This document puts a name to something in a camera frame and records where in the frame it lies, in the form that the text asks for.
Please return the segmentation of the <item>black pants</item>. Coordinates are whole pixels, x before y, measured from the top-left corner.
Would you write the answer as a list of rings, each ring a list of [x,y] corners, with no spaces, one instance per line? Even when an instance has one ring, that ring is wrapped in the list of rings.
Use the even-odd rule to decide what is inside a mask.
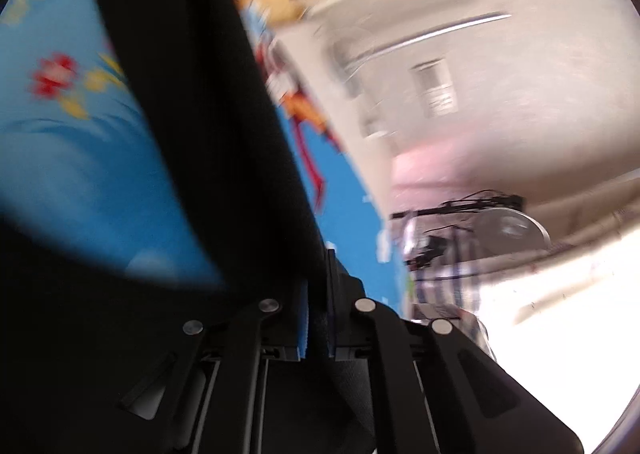
[[[232,0],[96,0],[129,87],[198,244],[222,283],[135,281],[1,220],[1,448],[160,453],[192,373],[189,318],[222,358],[204,453],[329,453],[341,401],[318,366],[264,388],[257,333],[295,337],[322,245],[276,111]]]

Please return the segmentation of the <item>silver fan on stand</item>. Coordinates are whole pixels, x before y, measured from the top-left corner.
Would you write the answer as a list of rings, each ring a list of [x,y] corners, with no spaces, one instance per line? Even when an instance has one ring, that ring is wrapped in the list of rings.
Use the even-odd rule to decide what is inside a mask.
[[[435,207],[394,212],[404,263],[419,281],[461,280],[478,259],[545,252],[547,229],[526,214],[526,199],[485,188]]]

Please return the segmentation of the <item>blue cartoon bed sheet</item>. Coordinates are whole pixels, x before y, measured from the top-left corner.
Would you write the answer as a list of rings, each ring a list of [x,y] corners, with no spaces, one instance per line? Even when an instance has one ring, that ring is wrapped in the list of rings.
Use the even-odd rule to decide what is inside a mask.
[[[291,91],[278,108],[326,246],[400,309],[407,271],[336,136]],[[218,280],[186,222],[94,0],[1,15],[1,211],[80,258],[159,281]]]

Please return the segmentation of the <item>silver desk lamp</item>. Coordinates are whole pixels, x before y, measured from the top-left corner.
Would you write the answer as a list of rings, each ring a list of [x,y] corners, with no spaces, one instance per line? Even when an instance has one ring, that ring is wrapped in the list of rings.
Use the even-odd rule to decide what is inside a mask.
[[[337,73],[344,75],[346,80],[349,80],[357,73],[357,70],[359,70],[361,66],[376,58],[382,58],[382,56],[404,50],[415,44],[422,44],[422,42],[450,35],[454,32],[461,32],[462,30],[472,27],[504,21],[508,18],[512,18],[512,14],[508,12],[490,12],[472,16],[472,18],[464,18],[463,20],[429,28],[423,32],[417,32],[416,34],[388,42],[387,44],[381,44],[356,56],[349,56],[341,44],[334,42],[334,44],[329,46],[329,56],[334,59]]]

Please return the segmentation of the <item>wall socket panel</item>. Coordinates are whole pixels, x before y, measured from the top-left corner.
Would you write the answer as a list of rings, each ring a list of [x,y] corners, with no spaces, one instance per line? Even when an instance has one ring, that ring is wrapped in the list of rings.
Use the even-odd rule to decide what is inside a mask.
[[[428,118],[457,113],[458,102],[454,83],[443,58],[416,64],[411,69],[411,75]]]

